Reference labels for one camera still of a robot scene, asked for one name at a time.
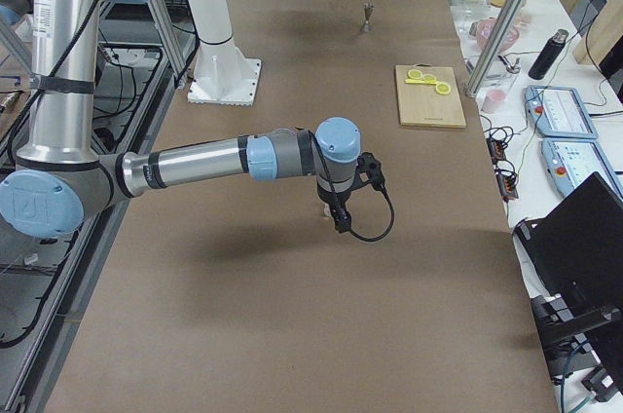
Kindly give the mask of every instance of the pink cup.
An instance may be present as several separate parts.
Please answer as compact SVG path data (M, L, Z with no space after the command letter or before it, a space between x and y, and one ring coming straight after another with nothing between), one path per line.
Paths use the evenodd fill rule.
M483 103L482 107L483 113L495 113L497 108L499 108L499 106L504 102L505 99L506 93L504 92L504 90L490 89L485 95L485 102Z

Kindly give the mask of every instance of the aluminum tube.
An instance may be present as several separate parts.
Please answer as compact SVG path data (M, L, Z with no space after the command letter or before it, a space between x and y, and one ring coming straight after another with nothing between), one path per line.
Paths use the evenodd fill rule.
M121 169L125 186L134 197L151 189L244 172L237 138L199 143L149 155L126 153Z
M35 0L32 72L47 76L82 24L92 0ZM93 82L98 12L95 12L56 77ZM22 159L55 164L92 163L92 94L45 91L33 104L30 136Z
M165 45L166 55L171 62L173 71L176 75L181 75L180 85L183 87L186 85L186 76L182 74L186 61L179 46L179 41L177 41L173 32L171 17L166 9L165 0L149 0L147 5L151 11L160 38L163 40L163 45Z
M160 175L173 186L239 174L244 171L238 151L236 138L165 150L158 159Z
M487 45L480 54L478 62L467 82L466 94L469 97L475 97L482 86L492 62L497 57L499 47L501 46L508 29L513 24L517 13L521 9L524 0L506 0L506 4L499 13L497 24L495 25Z

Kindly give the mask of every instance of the table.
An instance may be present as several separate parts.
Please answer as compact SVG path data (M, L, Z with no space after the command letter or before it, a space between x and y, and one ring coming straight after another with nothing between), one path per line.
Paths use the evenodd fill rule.
M157 148L346 115L384 163L396 226L372 245L335 234L311 178L133 201L47 411L556 411L475 105L466 130L398 124L394 65L466 81L431 2L229 0L264 61L255 105L179 96ZM349 207L366 234L388 219L369 193Z
M499 9L490 8L488 15L497 16ZM511 92L507 95L504 104L494 114L487 114L494 127L511 126L521 134L511 140L509 148L506 150L507 157L518 167L522 162L525 152L524 165L521 170L521 177L518 186L519 200L509 203L508 224L513 228L524 218L540 218L547 215L562 200L558 191L549 177L544 163L541 160L539 139L537 134L532 140L533 123L526 124L526 115L523 104L523 90L527 85L553 85L563 87L575 87L578 89L583 100L603 104L604 106L588 105L590 113L611 112L621 109L616 94L609 84L602 81L604 77L594 66L579 65L575 62L572 50L580 42L580 37L576 36L571 40L567 48L564 49L561 59L557 60L552 69L547 73L542 81L535 82L528 77L528 70L538 56L547 39L552 36L558 28L569 31L569 35L575 33L575 26L571 22L567 13L559 0L527 0L522 14L531 21L528 28L521 29L521 37L517 43L509 50L512 53L531 53L528 55L517 55L521 58L522 71L515 82ZM476 40L467 34L469 26L475 19L483 18L484 15L467 16L460 8L455 8L454 18L457 35L460 39L461 51L465 57L477 56L480 53ZM476 97L476 102L482 106L484 95L487 89L481 89ZM623 132L623 119L612 118L593 118L593 122L599 132L599 142L605 150L608 159L615 170L623 169L623 143L621 133ZM483 119L483 129L489 127L489 121ZM522 271L526 288L531 297L538 294L547 294L538 279L534 267L527 254L519 243L515 243L516 251L522 265ZM569 382L566 383L566 405L569 411L584 396L586 390L580 385L579 381L590 371L583 370L574 373ZM617 394L610 402L605 404L591 403L585 406L582 411L587 413L618 412L623 410L623 395Z

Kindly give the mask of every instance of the wire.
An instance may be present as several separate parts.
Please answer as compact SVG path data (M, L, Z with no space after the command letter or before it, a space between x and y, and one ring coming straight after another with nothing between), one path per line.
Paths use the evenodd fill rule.
M586 395L584 397L584 399L582 401L580 401L577 405L575 405L573 408L571 408L568 413L577 413L578 411L580 411L582 408L584 408L584 406L588 405L588 403L593 399L592 395Z
M521 53L504 53L504 56L537 55L540 51L523 51Z
M571 361L573 360L575 355L577 355L577 353L582 349L582 347L584 345L587 345L588 343L589 343L588 340L584 340L577 347L575 347L571 351L571 353L569 353L569 355L567 356L567 361L565 362L565 367L563 368L563 376L561 378L561 413L565 413L565 380L566 380L567 376L569 375L568 371L569 371L569 368L570 368L570 365L571 365Z
M488 129L485 129L485 130L483 131L483 133L485 133L485 132L487 132L487 131L490 131L490 130L494 127L494 123L491 121L491 119L489 119L489 118L488 118L487 116L485 116L484 114L480 114L480 113L478 113L478 114L480 115L480 117L481 117L481 118L483 118L483 119L485 119L485 120L487 120L487 121L489 122L489 128L488 128Z
M603 116L616 116L619 114L623 114L623 111L610 111L607 113L593 113L589 114L591 118L602 118Z
M391 228L393 228L393 222L396 217L396 212L393 209L393 204L391 203L391 200L389 199L389 194L387 193L387 190L384 188L381 191L381 193L383 194L383 197L385 197L387 206L389 207L389 214L390 214L389 224L387 225L387 228L385 228L385 231L380 233L378 236L375 236L374 238L366 238L365 236L361 236L360 234L358 234L352 228L348 230L348 232L351 233L353 236L355 236L358 240L363 241L365 243L375 243L376 241L382 240L385 236L389 234L389 232L391 231Z
M76 43L78 43L78 40L80 39L82 34L85 32L85 29L89 25L89 21L91 20L92 15L94 14L98 6L99 6L99 0L92 0L91 6L87 10L87 13L85 14L85 18L83 19L80 27L78 28L78 30L76 30L76 33L74 33L74 36L72 37L71 41L65 48L65 51L63 51L62 55L56 62L53 69L50 71L50 74L48 75L48 77L50 78L54 77L56 73L58 72L58 70L60 70L60 67L65 63L65 60L67 59L69 54L72 52L72 50L76 46ZM16 163L15 157L13 155L13 142L15 141L18 131L19 129L21 129L21 126L23 122L25 121L26 115L28 111L30 110L31 106L37 101L37 99L39 99L43 95L43 93L44 93L43 89L37 89L36 92L30 96L30 99L26 101L23 109L19 112L15 122L13 123L13 126L11 127L9 138L7 139L7 156L9 157L9 162L11 163L11 165L14 165Z
M69 243L69 247L65 251L65 255L63 256L62 260L56 266L55 272L52 275L52 279L50 280L50 283L48 284L48 287L46 288L44 293L41 295L41 297L37 298L37 299L39 299L39 305L37 306L37 310L35 311L35 315L32 318L32 321L30 322L30 324L27 325L26 327L22 327L23 332L19 336L17 336L16 338L14 338L12 340L8 340L6 342L3 340L4 333L0 333L0 350L12 348L15 345L18 345L28 335L30 335L30 333L34 330L35 326L39 322L39 319L41 318L41 314L43 313L43 308L46 305L46 303L48 302L48 299L50 298L50 295L52 294L52 291L53 291L56 283L58 282L60 274L62 274L62 270L65 267L65 264L67 263L67 259L69 258L69 254L71 253L71 251L74 248L74 245L75 245L75 243L76 243L76 241L78 239L78 235L80 234L81 229L82 229L82 226L80 228L78 228L78 230L76 230L74 232L74 234L72 235L71 240L67 242L67 243Z
M320 148L320 145L318 144L318 139L315 138L315 134L312 131L310 131L310 138L311 138L311 141L313 142L313 145L315 146L316 151L318 152L318 157L320 158L320 162L322 163L322 169L324 169L324 173L327 176L327 182L329 183L329 188L331 189L331 196L333 197L333 200L335 201L335 206L338 209L338 212L346 212L345 210L342 209L340 205L340 199L338 198L338 193L335 190L335 184L333 182L333 178L331 177L331 171L329 171L329 167L327 167L327 162L326 162L326 159L324 158L324 154L322 153L322 149ZM365 236L361 236L357 232L355 232L352 228L348 229L349 233L351 233L358 240L361 240L365 243L374 243L376 241L382 240L385 236L389 234L389 232L391 231L391 228L393 228L393 223L395 220L395 210L393 208L393 204L391 203L391 199L389 198L389 194L387 193L387 190L385 189L385 186L383 186L381 193L383 194L383 197L385 197L385 201L387 202L387 205L389 206L390 218L389 218L389 224L387 225L387 228L385 228L385 230L382 233L380 233L378 236L375 236L374 238L367 238Z
M532 140L536 136L536 127L542 117L543 115L539 114L538 118L536 118L536 122L534 123L534 130L532 131L532 135L530 136L530 138L528 139L528 142L526 142L526 145L524 146L524 149L522 150L522 161L519 164L519 167L517 168L517 184L519 184L520 174L521 174L522 168L524 167L524 162L526 161L526 151L528 150L529 145L531 144Z
M584 104L589 104L592 106L605 106L607 104L607 98L605 97L604 91L602 90L602 85L604 84L604 82L606 82L608 80L608 78L604 75L604 73L602 72L602 69L599 67L599 65L595 62L595 60L593 59L593 55L591 55L591 51L589 49L589 44L588 44L588 39L589 36L591 34L591 29L593 28L593 23L595 23L595 20L597 19L597 17L600 15L600 13L602 12L601 10L599 10L597 12L597 14L591 19L590 22L588 22L585 26L582 26L582 23L584 22L584 18L586 17L586 13L588 12L588 8L591 6L591 4L593 3L594 0L590 0L588 5L586 6L586 8L584 9L584 14L582 16L582 20L580 22L580 28L577 30L578 33L581 32L584 28L587 28L586 30L586 35L584 36L584 48L586 49L586 55L588 56L589 59L591 59L591 62L593 63L593 65L595 66L595 68L598 70L598 72L600 74L602 74L602 77L604 77L604 79L600 82L600 84L598 85L598 90L600 92L600 95L602 97L602 99L604 100L603 103L598 104L598 103L587 103L585 102Z
M197 30L187 30L186 28L182 28L181 26L177 26L177 25L173 25L173 24L171 24L171 26L172 26L173 28L175 28L175 29L177 29L177 30L179 30L179 31L183 32L183 33L189 33L189 34L191 34L191 35L198 36L198 35L197 35Z
M113 63L112 65L119 67L119 73L120 73L120 76L121 76L121 90L119 92L119 102L117 103L117 109L116 109L116 111L108 112L108 111L104 111L101 108L97 108L98 111L100 111L100 112L102 112L104 114L102 114L101 116L95 116L93 118L94 121L97 121L99 119L112 118L112 117L115 117L115 116L119 116L120 114L123 114L123 113L127 112L128 110L130 110L131 107L136 102L136 97L137 97L138 93L137 93L136 76L134 74L134 68L130 67L130 66L127 66L127 65L115 64L115 63ZM120 109L121 108L122 99L123 99L123 91L124 91L124 75L123 75L122 68L129 69L129 71L130 71L131 78L132 78L133 94L132 94L132 98L131 98L130 102L128 103L128 106L126 106L123 109Z

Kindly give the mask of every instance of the black cable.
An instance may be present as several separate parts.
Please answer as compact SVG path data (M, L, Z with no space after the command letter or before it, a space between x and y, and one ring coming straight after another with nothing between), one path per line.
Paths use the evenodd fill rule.
M520 53L504 53L504 56L537 55L540 51L523 51Z
M593 23L595 23L595 20L597 19L597 17L600 15L600 13L602 11L598 11L597 14L591 19L591 21L589 21L586 25L583 25L584 19L586 18L586 14L588 12L588 9L589 9L589 7L591 7L591 4L593 3L593 1L595 1L595 0L590 0L588 2L588 5L584 9L584 14L582 15L582 20L580 21L579 29L577 30L577 32L580 33L582 30L584 30L584 28L587 28L586 35L584 36L584 47L586 49L586 55L588 56L589 59L591 59L591 62L593 63L595 68L598 70L598 72L602 75L602 77L604 77L604 79L598 85L598 90L599 90L600 95L602 96L602 99L604 100L604 102L601 103L601 104L584 102L584 104L588 104L588 105L592 105L592 106L605 106L607 104L607 98L605 97L604 92L602 91L602 84L605 81L607 81L608 78L604 75L604 73L602 72L602 69L599 67L599 65L593 59L593 55L591 55L591 51L589 50L589 47L588 47L588 38L589 38L589 35L591 33L591 29L593 28Z
M113 46L110 44L110 42L108 41L108 38L106 38L106 35L104 35L104 33L101 31L101 29L99 30L99 34L101 35L101 37L104 39L104 41L106 42L106 47L111 51L111 53L113 54L113 59L115 59L117 62L112 62L110 61L109 64L113 65L115 67L119 67L119 76L120 76L120 81L121 81L121 87L119 89L119 103L117 104L117 109L113 112L108 112L104 109L101 108L94 108L97 111L104 113L102 116L96 116L93 118L94 121L98 120L98 119L103 119L103 118L112 118L114 116L119 116L122 113L125 113L126 111L128 111L133 105L134 102L136 101L136 96L138 95L137 93L137 89L136 89L136 78L134 76L134 67L130 66L130 65L123 65L119 63L119 55L117 53L115 53L115 50L113 49ZM131 74L131 78L132 78L132 85L133 85L133 94L132 94L132 99L129 102L128 106L126 106L126 108L121 109L121 104L123 101L123 96L124 96L124 72L122 69L129 69L130 74Z
M363 241L365 243L375 243L376 241L382 240L385 236L389 234L389 232L391 231L391 228L393 228L393 222L396 216L396 213L393 209L393 204L391 203L391 200L389 199L389 194L387 193L387 190L385 188L381 191L381 193L383 194L383 197L385 197L385 200L387 201L387 205L389 206L389 213L390 213L389 224L387 225L387 228L385 228L385 231L380 233L378 236L375 236L374 238L367 238L365 236L359 235L352 228L348 230L348 232L351 233L353 236L355 236L358 240Z
M72 37L71 41L67 45L67 48L65 48L65 51L62 53L62 55L56 62L55 66L50 71L50 74L48 75L49 78L54 77L56 73L58 72L58 70L60 69L60 67L64 64L69 54L76 46L76 43L78 42L82 34L85 32L85 29L87 28L87 25L89 25L89 21L91 20L92 15L94 14L95 10L98 9L98 6L99 6L99 0L93 0L91 3L91 6L87 10L85 18L83 19L80 27L78 28L76 33L74 33L74 36ZM23 109L19 112L18 116L16 117L15 122L13 123L13 126L11 127L11 130L9 132L9 138L7 140L7 156L9 157L9 162L11 163L11 165L14 165L16 163L15 157L13 156L13 142L15 141L18 131L19 129L21 129L22 124L25 121L28 111L30 110L32 105L37 101L37 99L39 99L41 95L43 95L43 92L44 92L43 89L37 89L37 91L30 96L30 99L26 101Z
M65 267L65 264L67 263L69 254L74 248L74 245L78 239L78 235L80 234L81 229L82 227L76 230L74 234L72 235L71 240L68 242L69 247L65 251L65 255L63 256L62 260L56 266L55 272L52 276L52 279L50 280L50 284L48 284L48 287L46 288L44 293L40 297L36 298L36 299L39 299L39 304L37 306L37 310L35 311L35 315L32 318L32 321L30 322L30 324L27 325L26 327L22 327L21 329L23 330L23 332L12 340L5 342L2 340L2 338L4 337L4 333L0 334L0 350L5 350L8 348L12 348L15 345L18 345L34 330L35 326L39 322L39 319L41 318L41 314L43 313L43 308L46 305L46 302L48 302L48 299L50 298L50 295L52 294L52 291L56 283L58 282L58 278L60 277L60 274L62 273L62 270Z
M310 131L310 138L311 138L311 141L313 142L313 145L315 146L316 151L318 152L318 157L320 158L320 162L322 163L322 169L324 169L324 173L327 176L327 182L329 183L329 187L331 188L331 196L333 197L333 200L335 201L336 208L338 209L338 212L340 211L346 212L340 206L340 200L338 199L338 193L335 190L335 185L333 183L333 178L331 177L331 172L329 171L329 167L327 167L327 162L324 158L324 154L322 153L322 149L320 148L320 145L318 144L318 140L315 138L314 133L311 131ZM390 212L389 225L387 225L387 228L385 229L385 231L383 231L381 234L379 234L378 236L374 238L367 238L365 236L359 235L352 228L348 229L349 233L355 236L358 240L361 240L365 243L374 243L376 241L382 240L385 236L389 234L389 232L391 231L391 228L393 228L393 222L395 219L395 211L393 209L393 204L391 203L391 200L389 199L389 194L387 193L387 190L385 189L384 186L383 186L381 193L383 194L383 197L385 197L385 200L387 201L387 205L389 206L389 212Z
M617 114L623 114L623 111L610 111L608 113L594 113L589 114L591 118L601 118L602 116L615 116Z
M147 79L147 82L143 82L143 84L145 84L145 87L149 87L152 83L152 81L154 80L154 77L156 77L156 72L158 71L158 68L160 67L160 64L163 61L163 50L159 47L155 47L154 51L156 51L158 53L158 63L156 64L156 66L154 67L154 70L152 70L152 73L149 75L149 79ZM145 93L147 92L147 90L143 90L143 92L141 93L140 97L138 98L138 100L136 101L137 103L141 103L143 101L143 98L145 96ZM121 132L121 134L119 135L119 138L115 141L116 145L115 145L115 153L117 152L117 149L119 148L119 145L121 145L121 142L123 141L123 139L126 137L127 133L128 133L128 129L129 126L131 125L132 120L134 119L134 115L136 114L136 110L133 110L129 116L128 122L124 125L124 128Z
M479 115L480 115L480 117L481 117L481 118L486 119L486 120L489 122L489 128L488 128L488 129L485 129L485 130L484 130L484 132L487 132L487 131L491 130L491 129L494 127L494 123L492 122L492 120L491 120L491 119L489 119L489 118L488 118L487 116L485 116L484 114L480 114L480 113L479 113Z
M195 36L198 36L198 35L197 35L197 30L187 30L186 28L182 28L181 26L177 26L177 25L173 25L173 24L171 24L171 26L172 26L173 28L175 28L175 29L177 29L177 30L179 30L179 31L183 32L183 33L188 33L188 34L190 34L190 35L195 35Z
M565 413L565 380L567 379L567 376L569 375L568 371L571 365L571 361L573 360L573 357L577 355L580 349L588 343L589 343L588 340L584 340L577 347L575 347L573 351L568 355L567 361L565 362L565 367L563 368L563 374L561 377L561 413Z
M121 76L121 90L119 92L119 103L117 104L117 109L115 111L113 111L113 112L107 112L107 111L104 111L101 108L97 108L98 111L103 112L104 114L101 115L101 116L95 116L93 118L94 121L97 121L98 119L104 119L104 118L113 118L115 116L119 116L120 114L123 114L123 113L127 112L134 105L134 103L136 101L136 97L138 95L138 90L137 90L137 86L136 86L136 76L134 74L134 68L130 67L128 65L121 65L121 64L114 64L114 63L112 63L112 65L119 67L119 73L120 73L120 76ZM123 99L123 91L124 91L124 75L123 75L122 68L129 69L129 71L130 71L130 74L131 74L131 77L132 77L133 94L132 94L132 98L131 98L130 102L128 103L128 106L126 106L123 109L120 109L121 108L122 99Z

